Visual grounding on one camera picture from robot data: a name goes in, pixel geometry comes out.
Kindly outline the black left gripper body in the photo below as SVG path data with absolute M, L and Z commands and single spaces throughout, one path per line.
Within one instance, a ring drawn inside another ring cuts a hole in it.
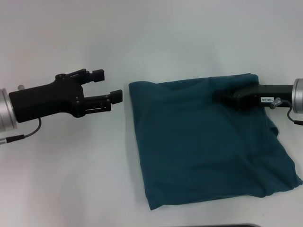
M 50 84 L 11 92 L 9 98 L 18 123 L 57 113 L 85 115 L 81 84 L 63 74 Z

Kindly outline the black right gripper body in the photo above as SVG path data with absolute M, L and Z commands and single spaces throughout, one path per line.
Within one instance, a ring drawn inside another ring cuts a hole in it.
M 232 94 L 232 107 L 249 110 L 253 107 L 270 107 L 276 98 L 292 102 L 293 85 L 261 85 L 257 83 L 238 87 Z

